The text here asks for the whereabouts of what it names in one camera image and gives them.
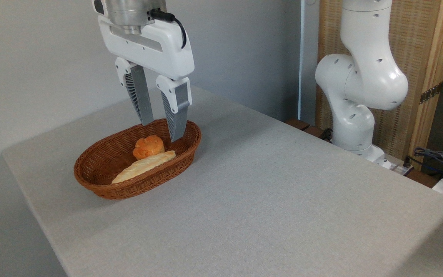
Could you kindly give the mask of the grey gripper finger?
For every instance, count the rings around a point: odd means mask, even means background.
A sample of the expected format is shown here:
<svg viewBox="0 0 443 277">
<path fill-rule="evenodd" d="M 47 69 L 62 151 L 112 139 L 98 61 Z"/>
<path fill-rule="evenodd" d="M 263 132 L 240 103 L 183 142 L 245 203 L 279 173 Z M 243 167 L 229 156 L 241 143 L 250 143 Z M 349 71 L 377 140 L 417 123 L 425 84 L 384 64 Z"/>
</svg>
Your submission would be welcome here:
<svg viewBox="0 0 443 277">
<path fill-rule="evenodd" d="M 115 65 L 120 84 L 127 90 L 141 124 L 150 124 L 154 117 L 144 68 L 121 57 L 116 58 Z"/>
<path fill-rule="evenodd" d="M 162 93 L 170 141 L 173 143 L 185 133 L 188 107 L 192 105 L 190 80 L 185 77 L 175 81 L 159 75 L 155 82 Z"/>
</svg>

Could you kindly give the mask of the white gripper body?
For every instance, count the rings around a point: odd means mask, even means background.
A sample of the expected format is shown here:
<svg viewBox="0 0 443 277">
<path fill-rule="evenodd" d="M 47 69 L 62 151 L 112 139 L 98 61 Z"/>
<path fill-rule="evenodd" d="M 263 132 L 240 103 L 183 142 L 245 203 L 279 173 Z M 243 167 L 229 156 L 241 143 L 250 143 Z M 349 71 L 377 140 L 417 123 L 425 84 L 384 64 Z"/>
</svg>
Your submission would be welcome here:
<svg viewBox="0 0 443 277">
<path fill-rule="evenodd" d="M 141 65 L 172 80 L 187 77 L 195 70 L 189 37 L 176 23 L 155 21 L 141 28 L 139 35 L 130 35 L 98 16 L 98 24 L 107 49 L 114 55 Z"/>
</svg>

